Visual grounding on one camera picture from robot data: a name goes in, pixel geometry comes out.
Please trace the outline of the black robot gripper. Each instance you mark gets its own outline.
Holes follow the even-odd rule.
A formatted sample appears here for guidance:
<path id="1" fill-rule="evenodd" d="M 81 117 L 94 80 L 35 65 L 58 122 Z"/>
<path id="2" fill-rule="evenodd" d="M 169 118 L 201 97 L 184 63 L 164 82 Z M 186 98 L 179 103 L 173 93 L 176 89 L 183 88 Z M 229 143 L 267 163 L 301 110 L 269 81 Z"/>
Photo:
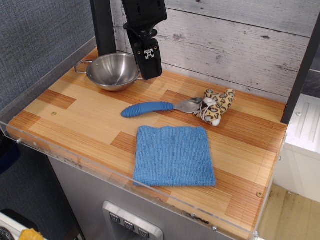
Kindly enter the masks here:
<path id="1" fill-rule="evenodd" d="M 168 18 L 164 0 L 123 0 L 122 5 L 127 19 L 124 28 L 135 33 L 149 33 Z M 132 46 L 144 80 L 157 78 L 163 73 L 158 41 L 152 38 L 149 43 L 149 46 L 144 47 L 143 43 L 138 41 Z"/>

